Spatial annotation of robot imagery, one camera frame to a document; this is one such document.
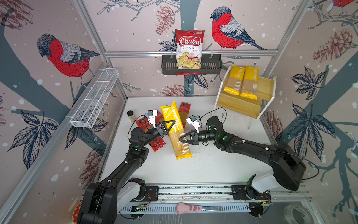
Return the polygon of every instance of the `chip bag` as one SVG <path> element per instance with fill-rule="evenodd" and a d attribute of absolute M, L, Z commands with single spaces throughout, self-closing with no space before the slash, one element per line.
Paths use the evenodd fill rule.
<path fill-rule="evenodd" d="M 260 68 L 254 68 L 248 65 L 246 66 L 240 96 L 257 100 L 257 82 L 259 69 Z"/>
<path fill-rule="evenodd" d="M 160 108 L 163 112 L 165 121 L 175 120 L 175 124 L 169 131 L 168 135 L 170 137 L 170 141 L 173 146 L 176 159 L 178 160 L 186 157 L 192 157 L 193 155 L 190 152 L 188 143 L 183 143 L 179 141 L 179 137 L 183 136 L 185 132 L 175 101 L 172 103 L 171 106 L 161 106 Z M 166 124 L 166 126 L 167 128 L 169 128 L 171 126 L 171 123 Z"/>
<path fill-rule="evenodd" d="M 238 96 L 240 94 L 242 79 L 244 78 L 245 68 L 233 65 L 224 88 L 225 92 Z"/>
<path fill-rule="evenodd" d="M 203 30 L 175 30 L 176 36 L 176 64 L 178 69 L 201 68 L 203 51 Z"/>

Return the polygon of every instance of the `red package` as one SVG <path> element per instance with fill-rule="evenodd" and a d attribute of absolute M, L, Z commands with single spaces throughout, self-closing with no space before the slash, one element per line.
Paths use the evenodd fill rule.
<path fill-rule="evenodd" d="M 183 124 L 183 128 L 185 128 L 185 124 L 187 123 L 187 118 L 190 110 L 190 104 L 189 103 L 181 103 L 179 107 L 179 116 Z"/>
<path fill-rule="evenodd" d="M 161 121 L 164 121 L 164 117 L 158 111 L 158 115 L 155 116 L 155 123 L 157 124 L 158 122 L 161 122 Z M 147 132 L 149 129 L 153 128 L 153 125 L 149 124 L 149 121 L 148 121 L 148 119 L 146 117 L 144 117 L 144 118 L 142 118 L 140 120 L 137 120 L 136 123 L 137 123 L 138 127 L 143 129 L 144 132 Z M 159 137 L 159 138 L 155 139 L 154 141 L 152 141 L 149 144 L 152 147 L 152 149 L 156 152 L 158 149 L 163 147 L 166 143 L 163 141 L 163 139 L 161 137 Z"/>

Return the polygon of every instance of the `pasta package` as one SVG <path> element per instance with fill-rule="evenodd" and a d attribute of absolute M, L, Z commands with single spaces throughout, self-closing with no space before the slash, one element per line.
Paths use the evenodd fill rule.
<path fill-rule="evenodd" d="M 246 66 L 240 96 L 257 100 L 257 81 L 259 69 L 260 68 L 254 68 L 248 65 Z"/>
<path fill-rule="evenodd" d="M 187 123 L 187 118 L 190 110 L 189 103 L 181 103 L 179 107 L 179 116 L 183 124 L 183 129 L 185 128 L 185 124 Z"/>
<path fill-rule="evenodd" d="M 161 106 L 160 108 L 163 112 L 165 121 L 175 120 L 175 124 L 169 131 L 168 135 L 170 137 L 170 141 L 173 146 L 176 159 L 178 160 L 186 157 L 192 157 L 193 155 L 190 152 L 188 143 L 183 143 L 179 141 L 179 137 L 183 136 L 185 132 L 175 101 L 172 103 L 171 106 Z M 171 123 L 166 124 L 166 126 L 167 128 L 169 128 L 171 126 Z"/>
<path fill-rule="evenodd" d="M 233 65 L 227 84 L 224 88 L 225 92 L 238 96 L 240 94 L 242 79 L 244 78 L 245 68 Z"/>

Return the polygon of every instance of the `bird illustration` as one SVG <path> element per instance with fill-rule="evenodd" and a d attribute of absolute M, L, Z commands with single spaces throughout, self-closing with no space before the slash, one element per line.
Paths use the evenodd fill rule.
<path fill-rule="evenodd" d="M 69 77 L 80 77 L 81 84 L 77 90 L 85 85 L 82 84 L 82 75 L 90 70 L 90 63 L 99 53 L 86 50 L 76 44 L 68 44 L 56 39 L 51 34 L 44 34 L 37 40 L 37 47 L 41 57 L 47 56 L 50 62 L 64 75 Z"/>
<path fill-rule="evenodd" d="M 332 1 L 333 2 L 328 7 L 328 8 L 330 8 L 330 10 L 328 11 L 327 15 L 331 14 L 331 10 L 334 8 L 334 6 L 338 6 L 338 7 L 341 8 L 342 12 L 339 15 L 342 15 L 342 14 L 347 14 L 347 12 L 343 11 L 343 7 L 345 7 L 346 5 L 354 2 L 355 0 L 322 0 L 322 1 L 317 2 L 316 5 L 319 5 L 319 4 L 321 4 L 321 3 L 325 2 L 325 1 Z"/>
<path fill-rule="evenodd" d="M 233 48 L 238 46 L 251 45 L 260 50 L 264 48 L 256 44 L 245 28 L 239 24 L 231 14 L 229 7 L 221 6 L 216 8 L 210 16 L 213 19 L 212 35 L 221 48 Z"/>

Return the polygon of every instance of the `tape roll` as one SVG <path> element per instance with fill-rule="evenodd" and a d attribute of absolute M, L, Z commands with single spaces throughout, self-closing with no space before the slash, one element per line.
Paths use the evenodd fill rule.
<path fill-rule="evenodd" d="M 295 220 L 295 217 L 293 216 L 293 210 L 296 209 L 299 213 L 301 213 L 302 218 L 304 220 L 304 224 L 314 224 L 313 221 L 313 217 L 311 215 L 311 213 L 308 211 L 308 209 L 306 209 L 305 207 L 303 207 L 300 204 L 292 204 L 292 205 L 288 205 L 285 207 L 284 209 L 284 215 L 285 215 L 285 219 L 289 224 L 301 224 L 298 223 Z"/>

